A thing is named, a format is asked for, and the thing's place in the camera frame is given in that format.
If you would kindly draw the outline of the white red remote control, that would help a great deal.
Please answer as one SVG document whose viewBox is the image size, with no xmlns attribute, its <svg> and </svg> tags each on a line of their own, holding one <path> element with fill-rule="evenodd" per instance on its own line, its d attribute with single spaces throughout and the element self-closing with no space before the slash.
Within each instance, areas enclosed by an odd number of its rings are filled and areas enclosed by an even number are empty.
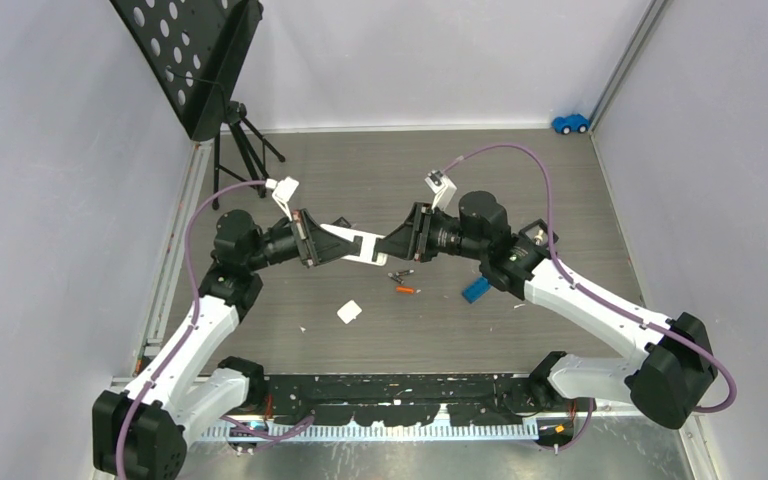
<svg viewBox="0 0 768 480">
<path fill-rule="evenodd" d="M 347 240 L 352 244 L 350 253 L 344 255 L 342 257 L 343 260 L 377 267 L 386 265 L 388 255 L 379 253 L 376 250 L 377 241 L 383 239 L 383 235 L 331 224 L 322 224 L 321 227 L 325 231 Z"/>
</svg>

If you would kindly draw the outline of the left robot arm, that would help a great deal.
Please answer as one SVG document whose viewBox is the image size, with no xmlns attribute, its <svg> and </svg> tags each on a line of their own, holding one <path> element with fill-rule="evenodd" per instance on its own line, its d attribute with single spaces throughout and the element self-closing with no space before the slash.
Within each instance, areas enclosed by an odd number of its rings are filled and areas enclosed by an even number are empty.
<svg viewBox="0 0 768 480">
<path fill-rule="evenodd" d="M 119 393 L 105 390 L 92 408 L 93 464 L 120 479 L 174 479 L 190 446 L 237 408 L 258 412 L 267 398 L 262 366 L 223 360 L 195 383 L 220 344 L 242 323 L 262 288 L 260 270 L 298 259 L 313 267 L 374 246 L 374 238 L 320 225 L 306 210 L 267 230 L 243 210 L 217 222 L 212 264 L 186 318 L 158 356 Z"/>
</svg>

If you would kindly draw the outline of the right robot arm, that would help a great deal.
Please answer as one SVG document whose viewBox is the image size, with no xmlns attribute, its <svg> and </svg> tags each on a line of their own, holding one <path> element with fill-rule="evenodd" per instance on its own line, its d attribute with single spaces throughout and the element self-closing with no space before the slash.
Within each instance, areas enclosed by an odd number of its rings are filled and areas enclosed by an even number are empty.
<svg viewBox="0 0 768 480">
<path fill-rule="evenodd" d="M 701 319 L 653 312 L 573 273 L 552 259 L 545 235 L 514 232 L 507 210 L 489 192 L 467 193 L 456 216 L 415 203 L 375 250 L 417 262 L 439 254 L 476 260 L 493 288 L 563 316 L 617 352 L 615 358 L 548 354 L 532 371 L 530 385 L 532 400 L 544 410 L 568 399 L 610 400 L 632 404 L 654 423 L 677 430 L 700 411 L 719 375 Z"/>
</svg>

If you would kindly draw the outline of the white battery cover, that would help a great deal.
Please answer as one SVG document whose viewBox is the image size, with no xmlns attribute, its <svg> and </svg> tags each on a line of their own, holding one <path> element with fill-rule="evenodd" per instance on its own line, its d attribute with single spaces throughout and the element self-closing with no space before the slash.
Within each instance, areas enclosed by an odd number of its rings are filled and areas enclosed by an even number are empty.
<svg viewBox="0 0 768 480">
<path fill-rule="evenodd" d="M 337 316 L 345 325 L 348 325 L 362 312 L 362 307 L 355 300 L 349 300 L 337 310 Z"/>
</svg>

